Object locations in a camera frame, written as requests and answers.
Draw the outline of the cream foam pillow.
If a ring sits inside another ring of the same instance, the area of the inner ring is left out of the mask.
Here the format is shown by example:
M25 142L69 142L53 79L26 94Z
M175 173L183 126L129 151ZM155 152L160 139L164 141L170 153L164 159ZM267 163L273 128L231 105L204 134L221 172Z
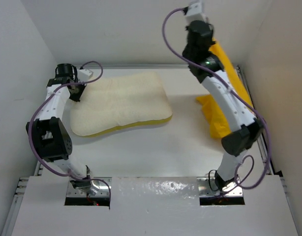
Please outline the cream foam pillow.
M101 78L87 85L70 110L70 127L81 137L170 121L173 110L156 72Z

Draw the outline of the yellow printed pillowcase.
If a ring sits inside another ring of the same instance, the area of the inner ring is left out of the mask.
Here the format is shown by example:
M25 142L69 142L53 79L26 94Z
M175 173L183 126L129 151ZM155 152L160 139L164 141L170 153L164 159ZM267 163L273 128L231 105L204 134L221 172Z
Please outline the yellow printed pillowcase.
M224 66L223 70L216 71L223 82L216 76L206 77L202 85L210 94L199 96L196 100L202 105L211 137L221 139L240 130L242 125L251 125L256 116L249 109L252 107L249 95L221 45L216 42L210 47L210 52L216 55Z

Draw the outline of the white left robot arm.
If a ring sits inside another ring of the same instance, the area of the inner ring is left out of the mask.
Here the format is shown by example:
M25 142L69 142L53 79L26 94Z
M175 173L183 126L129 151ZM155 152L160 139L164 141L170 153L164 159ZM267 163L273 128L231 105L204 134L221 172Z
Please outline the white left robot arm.
M55 77L47 84L46 104L27 123L26 130L30 146L45 168L58 176L70 177L73 188L89 192L90 170L72 156L72 140L61 120L67 101L79 102L85 90L78 72L71 64L57 65Z

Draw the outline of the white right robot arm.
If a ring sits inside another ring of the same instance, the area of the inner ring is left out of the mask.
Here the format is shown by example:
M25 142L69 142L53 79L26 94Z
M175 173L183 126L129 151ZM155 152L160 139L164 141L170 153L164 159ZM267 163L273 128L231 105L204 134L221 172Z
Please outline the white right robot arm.
M187 44L182 56L189 60L190 72L209 91L222 110L230 134L221 139L225 150L214 180L218 190L236 179L235 170L247 150L258 139L264 127L261 121L233 93L220 59L209 51L213 41L212 25L201 20L192 21L187 27Z

